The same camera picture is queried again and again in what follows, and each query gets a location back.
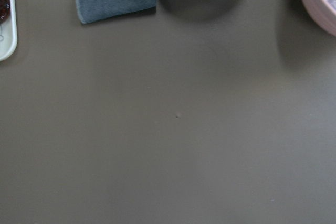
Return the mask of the dark tea bottle upright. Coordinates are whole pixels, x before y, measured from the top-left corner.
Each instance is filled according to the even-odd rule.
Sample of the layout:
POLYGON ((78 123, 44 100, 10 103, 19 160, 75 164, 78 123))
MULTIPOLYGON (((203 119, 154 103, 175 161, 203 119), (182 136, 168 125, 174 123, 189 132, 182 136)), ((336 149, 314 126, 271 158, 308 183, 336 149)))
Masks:
POLYGON ((10 11, 11 11, 10 0, 0 0, 0 8, 1 8, 1 24, 3 24, 10 17, 10 11))

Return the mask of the pink ice bowl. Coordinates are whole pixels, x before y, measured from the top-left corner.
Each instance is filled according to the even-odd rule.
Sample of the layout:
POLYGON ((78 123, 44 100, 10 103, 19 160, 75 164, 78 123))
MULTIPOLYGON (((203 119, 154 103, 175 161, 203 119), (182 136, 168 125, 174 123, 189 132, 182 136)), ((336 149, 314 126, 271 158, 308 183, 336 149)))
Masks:
POLYGON ((302 0, 310 17, 323 30, 335 36, 335 9, 327 0, 302 0))

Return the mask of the cream rabbit tray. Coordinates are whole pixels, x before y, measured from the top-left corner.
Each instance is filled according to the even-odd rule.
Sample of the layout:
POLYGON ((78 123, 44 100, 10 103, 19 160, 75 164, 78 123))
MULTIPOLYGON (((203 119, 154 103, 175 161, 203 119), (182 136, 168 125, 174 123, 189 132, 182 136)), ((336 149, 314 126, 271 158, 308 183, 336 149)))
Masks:
POLYGON ((1 24, 1 61, 10 57, 17 46, 16 3, 10 0, 11 15, 1 24))

